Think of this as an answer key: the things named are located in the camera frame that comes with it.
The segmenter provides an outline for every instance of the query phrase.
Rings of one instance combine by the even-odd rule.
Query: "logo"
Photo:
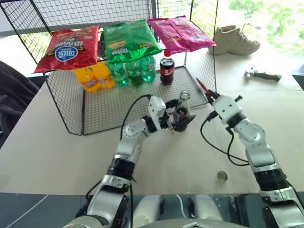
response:
[[[63,46],[55,51],[56,59],[61,62],[66,62],[70,59],[73,59],[77,56],[77,54],[78,54],[77,48],[72,46]]]

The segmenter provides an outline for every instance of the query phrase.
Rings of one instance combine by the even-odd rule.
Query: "bottle cap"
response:
[[[170,57],[170,56],[171,56],[170,51],[169,51],[169,50],[165,50],[165,51],[164,51],[164,55],[165,55],[166,57]]]

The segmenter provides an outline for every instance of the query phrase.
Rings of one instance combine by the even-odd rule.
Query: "red chip bag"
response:
[[[69,29],[53,32],[45,55],[34,73],[49,70],[72,70],[97,63],[99,26],[78,31]]]

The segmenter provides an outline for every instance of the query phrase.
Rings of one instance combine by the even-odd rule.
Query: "shoe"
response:
[[[209,47],[209,51],[215,55],[223,55],[231,53],[240,56],[246,56],[254,53],[260,48],[260,43],[256,40],[250,40],[235,25],[226,27],[217,27],[214,42],[217,44],[214,47]]]

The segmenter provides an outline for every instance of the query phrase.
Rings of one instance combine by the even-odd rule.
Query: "hammer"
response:
[[[260,77],[263,79],[275,80],[278,82],[282,78],[281,75],[277,75],[277,74],[273,74],[273,73],[269,73],[269,72],[265,72],[265,71],[258,71],[258,70],[254,70],[253,68],[254,68],[254,66],[252,66],[250,68],[250,70],[245,71],[246,80],[249,80],[251,77]]]

